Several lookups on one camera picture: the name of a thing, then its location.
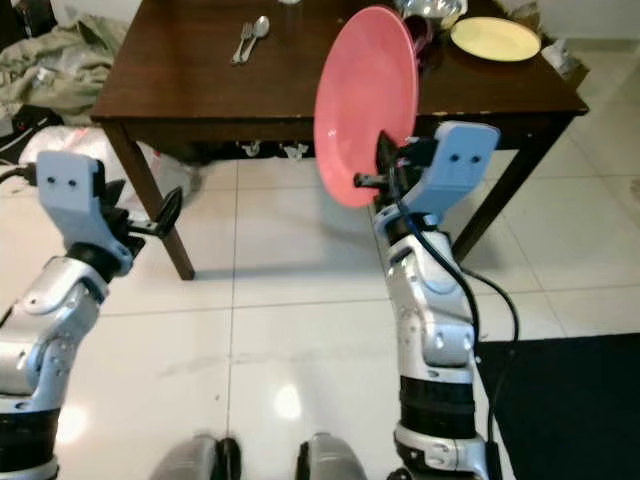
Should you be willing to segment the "black floor mat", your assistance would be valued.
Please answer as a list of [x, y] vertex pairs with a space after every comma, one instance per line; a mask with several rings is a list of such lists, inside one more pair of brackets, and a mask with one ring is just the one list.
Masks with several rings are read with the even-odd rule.
[[515, 480], [640, 480], [640, 333], [479, 353]]

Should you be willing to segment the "shiny metal bowl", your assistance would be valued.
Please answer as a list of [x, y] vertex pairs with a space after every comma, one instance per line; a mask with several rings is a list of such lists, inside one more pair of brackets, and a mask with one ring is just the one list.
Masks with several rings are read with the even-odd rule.
[[393, 0], [393, 4], [403, 18], [421, 17], [443, 31], [468, 12], [468, 0]]

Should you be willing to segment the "pale yellow plate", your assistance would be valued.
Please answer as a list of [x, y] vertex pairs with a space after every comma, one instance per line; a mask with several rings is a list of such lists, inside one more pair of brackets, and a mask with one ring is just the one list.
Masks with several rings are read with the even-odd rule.
[[532, 29], [495, 17], [458, 20], [451, 40], [467, 54], [492, 61], [524, 61], [541, 51], [540, 37]]

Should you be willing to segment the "pink plate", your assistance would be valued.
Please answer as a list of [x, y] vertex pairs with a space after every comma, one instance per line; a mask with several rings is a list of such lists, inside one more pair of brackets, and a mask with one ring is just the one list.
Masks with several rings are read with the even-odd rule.
[[397, 145], [413, 132], [419, 73], [410, 31], [388, 6], [366, 6], [335, 37], [317, 86], [314, 145], [317, 172], [339, 205], [369, 206], [376, 191], [357, 187], [374, 174], [379, 134]]

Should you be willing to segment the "white plastic bag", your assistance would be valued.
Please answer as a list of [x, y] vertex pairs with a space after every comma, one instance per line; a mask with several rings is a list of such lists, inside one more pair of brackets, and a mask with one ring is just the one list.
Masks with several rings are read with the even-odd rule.
[[[163, 195], [178, 187], [189, 195], [204, 184], [204, 169], [201, 166], [183, 163], [179, 157], [166, 154], [145, 142], [138, 142], [137, 147]], [[122, 161], [115, 154], [104, 129], [99, 127], [51, 125], [41, 129], [29, 137], [27, 145], [17, 157], [18, 164], [35, 163], [37, 156], [44, 151], [64, 151], [93, 157], [104, 165], [106, 180], [128, 179]]]

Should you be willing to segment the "silver robot leg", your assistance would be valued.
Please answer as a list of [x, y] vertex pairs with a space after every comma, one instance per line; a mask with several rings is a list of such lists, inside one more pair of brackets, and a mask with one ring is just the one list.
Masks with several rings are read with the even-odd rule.
[[294, 480], [369, 480], [369, 476], [344, 440], [317, 431], [300, 445]]
[[241, 475], [238, 440], [200, 433], [170, 448], [148, 480], [241, 480]]

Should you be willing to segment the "silver fork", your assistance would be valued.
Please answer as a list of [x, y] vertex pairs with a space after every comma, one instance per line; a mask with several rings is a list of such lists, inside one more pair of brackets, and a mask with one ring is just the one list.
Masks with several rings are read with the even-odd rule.
[[243, 23], [241, 32], [239, 32], [239, 42], [236, 46], [236, 51], [233, 52], [232, 58], [230, 58], [230, 64], [238, 65], [241, 63], [241, 54], [244, 49], [244, 45], [248, 40], [253, 37], [253, 24], [250, 22]]

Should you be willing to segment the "grey-green crumpled cloth pile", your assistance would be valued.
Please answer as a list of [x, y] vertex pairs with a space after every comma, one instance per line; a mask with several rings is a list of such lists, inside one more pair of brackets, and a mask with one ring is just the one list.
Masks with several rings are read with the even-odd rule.
[[81, 14], [72, 26], [26, 38], [0, 51], [0, 108], [47, 108], [68, 125], [90, 125], [129, 24]]

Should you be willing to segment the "silver right robot leg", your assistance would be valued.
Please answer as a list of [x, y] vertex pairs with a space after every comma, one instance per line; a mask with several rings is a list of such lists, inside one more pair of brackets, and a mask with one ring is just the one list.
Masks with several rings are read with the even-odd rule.
[[300, 445], [294, 480], [369, 480], [369, 476], [344, 440], [317, 431]]

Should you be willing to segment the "dark wooden table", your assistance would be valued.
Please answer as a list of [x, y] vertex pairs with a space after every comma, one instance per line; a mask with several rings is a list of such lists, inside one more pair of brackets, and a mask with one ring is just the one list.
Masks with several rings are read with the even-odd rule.
[[[296, 141], [314, 132], [317, 82], [348, 18], [392, 0], [142, 0], [91, 111], [147, 214], [163, 193], [137, 143]], [[243, 23], [270, 31], [247, 63], [230, 64]], [[475, 244], [588, 105], [543, 58], [486, 61], [443, 44], [426, 51], [416, 132], [445, 120], [494, 125], [509, 163], [461, 233], [457, 259]]]

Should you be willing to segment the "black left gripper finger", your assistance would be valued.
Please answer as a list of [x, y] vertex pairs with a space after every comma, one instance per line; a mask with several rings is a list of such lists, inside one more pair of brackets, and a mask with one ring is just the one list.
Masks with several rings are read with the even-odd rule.
[[177, 224], [180, 210], [183, 206], [183, 189], [174, 188], [165, 195], [160, 211], [150, 221], [134, 224], [134, 232], [154, 236], [157, 238], [168, 237]]

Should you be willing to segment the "black bag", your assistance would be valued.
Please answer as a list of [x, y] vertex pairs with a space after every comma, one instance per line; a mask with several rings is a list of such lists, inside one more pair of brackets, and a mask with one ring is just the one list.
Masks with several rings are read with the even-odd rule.
[[15, 3], [20, 4], [22, 0], [0, 0], [0, 49], [8, 49], [28, 38], [26, 19]]

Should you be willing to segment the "silver spoon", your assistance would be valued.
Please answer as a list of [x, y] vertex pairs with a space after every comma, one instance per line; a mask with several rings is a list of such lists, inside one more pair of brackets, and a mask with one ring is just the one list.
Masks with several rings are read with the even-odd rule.
[[239, 52], [239, 64], [247, 63], [247, 60], [250, 60], [253, 47], [256, 46], [256, 42], [260, 41], [262, 37], [268, 35], [269, 31], [270, 19], [266, 17], [266, 15], [261, 15], [259, 19], [256, 19], [255, 22], [252, 23], [250, 37], [248, 37], [248, 44], [241, 52]]

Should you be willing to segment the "silver left robot leg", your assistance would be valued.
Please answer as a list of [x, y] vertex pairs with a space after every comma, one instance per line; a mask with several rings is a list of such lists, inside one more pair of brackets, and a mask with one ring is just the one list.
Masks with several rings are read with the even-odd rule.
[[241, 480], [241, 475], [238, 440], [200, 433], [170, 448], [148, 480]]

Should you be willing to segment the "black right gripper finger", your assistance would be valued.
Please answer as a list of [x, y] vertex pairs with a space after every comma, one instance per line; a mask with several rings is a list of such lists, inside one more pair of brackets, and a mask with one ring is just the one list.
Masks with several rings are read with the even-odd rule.
[[375, 147], [375, 172], [356, 173], [355, 187], [375, 189], [378, 193], [402, 193], [401, 175], [399, 175], [399, 157], [401, 148], [385, 131], [378, 134]]

